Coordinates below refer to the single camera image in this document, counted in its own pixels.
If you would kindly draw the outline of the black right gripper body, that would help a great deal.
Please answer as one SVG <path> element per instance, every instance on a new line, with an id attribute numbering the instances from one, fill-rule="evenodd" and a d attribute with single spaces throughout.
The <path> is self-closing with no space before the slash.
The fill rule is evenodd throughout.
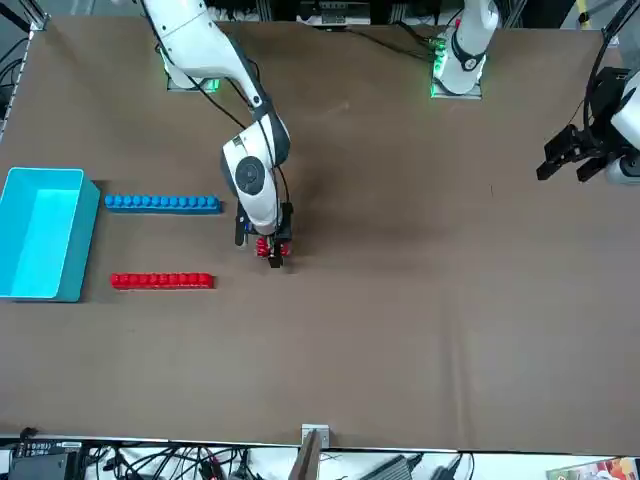
<path id="1" fill-rule="evenodd" d="M 280 220 L 274 238 L 281 243 L 290 242 L 293 236 L 292 229 L 293 205 L 291 202 L 280 204 Z"/>

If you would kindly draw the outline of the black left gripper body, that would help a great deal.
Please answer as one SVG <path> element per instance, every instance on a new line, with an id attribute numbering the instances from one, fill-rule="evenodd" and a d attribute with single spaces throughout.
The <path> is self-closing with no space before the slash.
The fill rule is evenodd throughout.
<path id="1" fill-rule="evenodd" d="M 628 77 L 626 68 L 604 67 L 595 77 L 588 100 L 588 127 L 583 128 L 584 152 L 589 157 L 619 158 L 626 141 L 614 129 L 611 118 L 619 108 Z"/>

